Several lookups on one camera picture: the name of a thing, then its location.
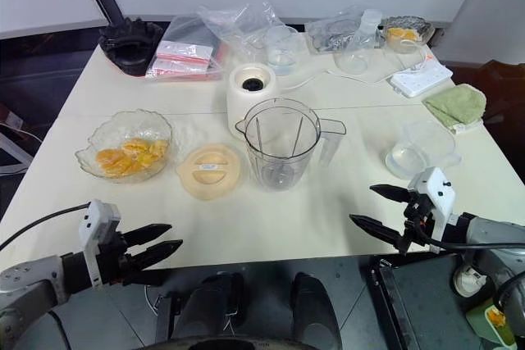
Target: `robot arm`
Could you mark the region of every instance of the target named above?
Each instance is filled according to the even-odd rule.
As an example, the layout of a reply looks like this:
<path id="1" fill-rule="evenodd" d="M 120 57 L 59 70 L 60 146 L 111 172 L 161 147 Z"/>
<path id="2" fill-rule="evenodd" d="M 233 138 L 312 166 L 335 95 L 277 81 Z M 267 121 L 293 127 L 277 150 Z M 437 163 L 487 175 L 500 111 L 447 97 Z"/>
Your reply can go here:
<path id="1" fill-rule="evenodd" d="M 455 192 L 451 186 L 439 168 L 429 168 L 416 175 L 407 189 L 387 184 L 370 188 L 385 198 L 408 204 L 404 210 L 403 235 L 367 216 L 350 215 L 350 218 L 368 234 L 392 244 L 403 254 L 412 242 L 429 244 L 430 250 L 436 253 L 442 248 L 465 252 L 463 272 L 454 276 L 456 289 L 463 296 L 473 295 L 485 283 L 484 275 L 489 276 L 496 294 L 499 289 L 504 292 L 496 306 L 504 312 L 517 340 L 522 340 L 525 338 L 525 227 L 468 213 L 454 215 Z M 469 294 L 459 288 L 467 272 L 471 282 L 477 281 L 471 285 L 474 291 Z"/>
<path id="2" fill-rule="evenodd" d="M 83 252 L 45 257 L 0 273 L 0 348 L 14 348 L 18 338 L 38 318 L 69 297 L 105 283 L 130 283 L 141 270 L 174 253 L 181 240 L 153 245 L 131 256 L 127 249 L 147 243 L 171 226 L 152 224 L 122 234 L 120 215 L 112 204 L 93 200 L 80 226 Z"/>

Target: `glass bowl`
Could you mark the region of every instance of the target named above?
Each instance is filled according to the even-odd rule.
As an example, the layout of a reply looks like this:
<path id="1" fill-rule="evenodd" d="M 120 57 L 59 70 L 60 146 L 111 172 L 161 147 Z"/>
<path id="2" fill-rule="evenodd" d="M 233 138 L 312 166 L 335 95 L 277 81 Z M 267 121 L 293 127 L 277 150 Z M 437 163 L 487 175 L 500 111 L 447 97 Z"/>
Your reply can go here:
<path id="1" fill-rule="evenodd" d="M 400 28 L 402 30 L 412 30 L 415 38 L 405 39 L 399 35 L 389 34 L 388 29 Z M 418 46 L 425 45 L 432 37 L 436 29 L 430 22 L 426 22 L 418 16 L 391 16 L 385 20 L 383 25 L 383 35 L 390 48 L 399 53 L 414 52 Z"/>
<path id="2" fill-rule="evenodd" d="M 103 149 L 119 148 L 127 139 L 139 138 L 150 141 L 164 139 L 168 142 L 166 153 L 151 166 L 130 175 L 106 176 L 96 161 Z M 98 178 L 118 184 L 142 182 L 164 168 L 171 150 L 171 126 L 159 113 L 145 110 L 118 112 L 100 125 L 88 138 L 89 146 L 75 153 L 80 168 Z"/>

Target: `measuring cup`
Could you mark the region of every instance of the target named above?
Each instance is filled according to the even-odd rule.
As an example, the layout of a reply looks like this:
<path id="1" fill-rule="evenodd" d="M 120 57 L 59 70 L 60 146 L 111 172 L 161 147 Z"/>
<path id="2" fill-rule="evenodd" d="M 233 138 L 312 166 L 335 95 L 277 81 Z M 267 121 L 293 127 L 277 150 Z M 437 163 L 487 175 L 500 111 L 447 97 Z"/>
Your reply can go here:
<path id="1" fill-rule="evenodd" d="M 459 164 L 454 137 L 448 130 L 433 122 L 406 125 L 403 137 L 386 155 L 386 166 L 405 180 L 428 167 L 447 167 Z"/>
<path id="2" fill-rule="evenodd" d="M 342 122 L 319 119 L 303 103 L 288 98 L 260 102 L 235 127 L 246 138 L 255 176 L 270 190 L 286 190 L 300 180 L 320 138 L 325 140 L 320 162 L 330 163 L 346 134 Z"/>
<path id="3" fill-rule="evenodd" d="M 266 33 L 268 65 L 276 75 L 290 74 L 298 63 L 299 32 L 289 26 L 274 26 Z"/>

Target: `gray floor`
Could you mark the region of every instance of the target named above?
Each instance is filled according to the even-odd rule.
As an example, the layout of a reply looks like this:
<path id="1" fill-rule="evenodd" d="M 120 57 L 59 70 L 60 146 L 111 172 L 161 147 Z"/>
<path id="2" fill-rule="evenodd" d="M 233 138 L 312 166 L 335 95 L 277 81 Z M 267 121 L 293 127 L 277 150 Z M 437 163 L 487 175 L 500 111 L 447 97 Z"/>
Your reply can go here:
<path id="1" fill-rule="evenodd" d="M 255 263 L 234 267 L 243 273 L 252 299 L 248 318 L 235 330 L 236 334 L 289 338 L 291 280 L 298 271 L 315 272 L 331 297 L 344 348 L 387 349 L 370 294 L 361 277 L 358 258 Z M 159 291 L 166 291 L 165 288 L 188 290 L 206 275 L 224 268 L 214 266 L 179 270 L 163 289 L 150 289 L 150 299 L 153 301 Z M 56 312 L 62 318 L 73 350 L 125 350 L 140 348 L 154 340 L 156 317 L 145 302 L 143 286 L 115 285 L 106 286 L 103 291 L 86 290 L 72 297 L 66 305 L 58 307 Z M 50 348 L 63 348 L 50 316 L 36 322 L 16 347 L 17 350 Z"/>

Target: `plastic bag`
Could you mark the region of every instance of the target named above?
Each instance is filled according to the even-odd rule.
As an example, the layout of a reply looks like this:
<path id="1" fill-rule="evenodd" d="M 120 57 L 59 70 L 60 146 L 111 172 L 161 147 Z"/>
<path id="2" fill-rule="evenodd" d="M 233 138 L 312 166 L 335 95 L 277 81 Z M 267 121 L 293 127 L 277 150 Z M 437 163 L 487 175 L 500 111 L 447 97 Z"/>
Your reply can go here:
<path id="1" fill-rule="evenodd" d="M 308 22 L 304 25 L 304 31 L 312 38 L 316 51 L 340 51 L 359 28 L 363 13 L 364 7 L 352 6 L 332 18 Z"/>
<path id="2" fill-rule="evenodd" d="M 146 78 L 220 79 L 223 56 L 224 45 L 199 16 L 176 16 L 157 46 Z"/>
<path id="3" fill-rule="evenodd" d="M 243 61 L 265 62 L 264 37 L 272 26 L 284 25 L 269 2 L 258 1 L 225 10 L 200 7 L 206 26 L 233 48 Z"/>

